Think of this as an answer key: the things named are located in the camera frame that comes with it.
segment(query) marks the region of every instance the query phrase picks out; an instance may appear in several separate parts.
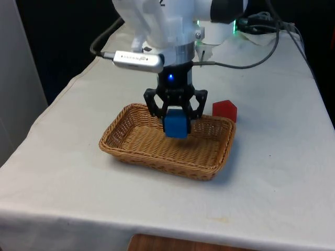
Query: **white tablecloth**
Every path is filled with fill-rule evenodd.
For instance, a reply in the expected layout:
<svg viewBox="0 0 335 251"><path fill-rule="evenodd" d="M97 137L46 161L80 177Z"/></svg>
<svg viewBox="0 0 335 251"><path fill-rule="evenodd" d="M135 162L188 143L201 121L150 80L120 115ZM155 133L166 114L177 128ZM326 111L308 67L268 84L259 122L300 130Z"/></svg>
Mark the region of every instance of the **white tablecloth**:
<svg viewBox="0 0 335 251"><path fill-rule="evenodd" d="M129 50L122 27L109 51ZM235 36L213 60L246 65L271 49ZM225 169L210 182L122 164L98 141L156 76L96 59L58 96L0 169L0 246L120 250L136 233L259 250L335 250L335 132L315 81L288 36L250 70L194 68L205 108L239 109Z"/></svg>

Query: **red block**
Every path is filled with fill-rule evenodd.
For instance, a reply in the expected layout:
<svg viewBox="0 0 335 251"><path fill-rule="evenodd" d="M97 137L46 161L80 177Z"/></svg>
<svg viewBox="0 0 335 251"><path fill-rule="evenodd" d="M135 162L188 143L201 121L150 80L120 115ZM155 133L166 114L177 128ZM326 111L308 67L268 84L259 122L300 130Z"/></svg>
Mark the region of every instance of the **red block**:
<svg viewBox="0 0 335 251"><path fill-rule="evenodd" d="M237 107L230 100L221 101L213 104L213 116L237 121Z"/></svg>

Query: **white wall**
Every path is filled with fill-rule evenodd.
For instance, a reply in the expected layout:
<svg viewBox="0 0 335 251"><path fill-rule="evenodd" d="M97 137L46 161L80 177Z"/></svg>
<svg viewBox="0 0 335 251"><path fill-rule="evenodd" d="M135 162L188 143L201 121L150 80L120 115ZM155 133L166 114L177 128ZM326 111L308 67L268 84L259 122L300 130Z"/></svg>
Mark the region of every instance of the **white wall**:
<svg viewBox="0 0 335 251"><path fill-rule="evenodd" d="M46 107L15 0L0 0L0 167Z"/></svg>

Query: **wicker basket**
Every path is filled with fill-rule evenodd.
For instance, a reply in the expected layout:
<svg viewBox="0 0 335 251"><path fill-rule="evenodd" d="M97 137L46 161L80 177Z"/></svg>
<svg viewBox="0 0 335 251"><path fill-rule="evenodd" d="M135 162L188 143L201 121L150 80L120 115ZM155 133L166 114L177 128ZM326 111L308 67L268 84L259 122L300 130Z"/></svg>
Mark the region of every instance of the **wicker basket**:
<svg viewBox="0 0 335 251"><path fill-rule="evenodd" d="M145 105L125 107L99 147L122 162L144 165L190 179L211 180L227 161L236 126L230 119L203 116L185 140L166 138Z"/></svg>

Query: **blue cube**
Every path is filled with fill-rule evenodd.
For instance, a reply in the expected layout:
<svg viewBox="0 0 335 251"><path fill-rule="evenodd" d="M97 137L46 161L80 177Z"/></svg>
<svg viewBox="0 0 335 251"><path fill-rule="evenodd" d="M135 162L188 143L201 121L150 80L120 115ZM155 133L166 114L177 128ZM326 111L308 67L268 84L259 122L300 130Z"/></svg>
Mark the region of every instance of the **blue cube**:
<svg viewBox="0 0 335 251"><path fill-rule="evenodd" d="M164 128L168 138L187 138L187 119L183 110L169 109L164 119Z"/></svg>

